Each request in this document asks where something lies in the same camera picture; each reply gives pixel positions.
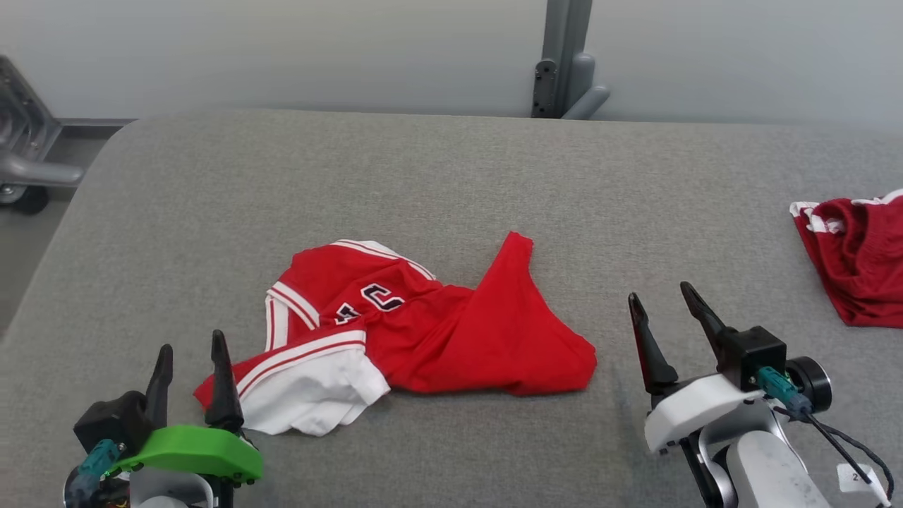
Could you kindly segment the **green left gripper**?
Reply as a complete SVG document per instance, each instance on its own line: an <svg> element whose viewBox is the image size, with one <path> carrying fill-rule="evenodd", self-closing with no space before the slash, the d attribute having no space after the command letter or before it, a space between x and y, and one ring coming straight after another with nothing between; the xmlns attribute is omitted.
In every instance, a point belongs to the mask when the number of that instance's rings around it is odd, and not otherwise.
<svg viewBox="0 0 903 508"><path fill-rule="evenodd" d="M234 434L242 433L244 412L225 334L221 330L212 331L212 401L205 409L205 424L209 428L166 427L173 353L170 344L162 345L145 392L145 415L155 430L137 454L123 456L111 466L111 475L158 468L226 478L235 483L260 480L264 470L261 453L244 437Z"/></svg>

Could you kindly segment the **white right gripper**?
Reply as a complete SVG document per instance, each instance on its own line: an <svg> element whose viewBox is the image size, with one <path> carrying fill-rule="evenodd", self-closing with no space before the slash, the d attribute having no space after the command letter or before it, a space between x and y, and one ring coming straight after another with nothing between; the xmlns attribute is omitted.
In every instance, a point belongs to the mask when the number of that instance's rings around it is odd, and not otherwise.
<svg viewBox="0 0 903 508"><path fill-rule="evenodd" d="M722 357L722 338L727 326L689 281L681 281L681 295L703 328L716 358ZM649 395L668 395L677 388L679 376L665 360L649 326L648 313L636 293L628 296L628 309L634 331L636 351L643 385ZM712 374L693 380L674 394L657 403L646 417L644 436L649 451L656 453L669 442L677 442L716 419L743 405L765 396L764 390L745 392L723 374Z"/></svg>

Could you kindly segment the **red shorts white stripe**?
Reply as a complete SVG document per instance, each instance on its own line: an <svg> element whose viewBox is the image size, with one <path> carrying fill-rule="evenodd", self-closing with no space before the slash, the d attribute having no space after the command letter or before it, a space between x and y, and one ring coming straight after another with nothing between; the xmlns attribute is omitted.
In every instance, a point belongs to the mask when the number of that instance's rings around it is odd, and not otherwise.
<svg viewBox="0 0 903 508"><path fill-rule="evenodd" d="M797 200L788 212L841 321L903 330L903 188L871 199Z"/></svg>

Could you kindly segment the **red white basketball jersey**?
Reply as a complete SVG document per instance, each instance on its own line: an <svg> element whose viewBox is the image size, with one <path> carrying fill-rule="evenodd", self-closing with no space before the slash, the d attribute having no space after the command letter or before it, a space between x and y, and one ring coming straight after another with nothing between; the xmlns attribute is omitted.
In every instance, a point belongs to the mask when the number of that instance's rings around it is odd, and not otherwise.
<svg viewBox="0 0 903 508"><path fill-rule="evenodd" d="M264 351L232 368L244 427L325 436L393 389L586 389L595 347L545 302L532 250L510 232L476 289L375 241L298 252L267 290Z"/></svg>

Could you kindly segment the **grey metal frame stand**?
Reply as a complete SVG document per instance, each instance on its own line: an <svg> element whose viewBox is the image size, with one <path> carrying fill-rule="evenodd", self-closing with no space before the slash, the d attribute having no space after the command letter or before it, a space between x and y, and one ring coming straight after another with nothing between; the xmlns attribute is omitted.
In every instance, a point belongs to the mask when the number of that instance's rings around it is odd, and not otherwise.
<svg viewBox="0 0 903 508"><path fill-rule="evenodd" d="M13 62L0 54L0 208L41 212L49 188L75 188L85 170L45 160L62 125Z"/></svg>

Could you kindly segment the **grey metal post with foot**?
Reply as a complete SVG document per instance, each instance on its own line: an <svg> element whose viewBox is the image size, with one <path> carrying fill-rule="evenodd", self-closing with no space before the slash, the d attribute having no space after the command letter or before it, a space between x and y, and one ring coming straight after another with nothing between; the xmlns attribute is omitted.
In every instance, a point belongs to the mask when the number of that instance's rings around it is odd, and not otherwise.
<svg viewBox="0 0 903 508"><path fill-rule="evenodd" d="M609 99L610 91L594 83L596 58L585 52L591 6L593 0L546 0L532 118L589 120Z"/></svg>

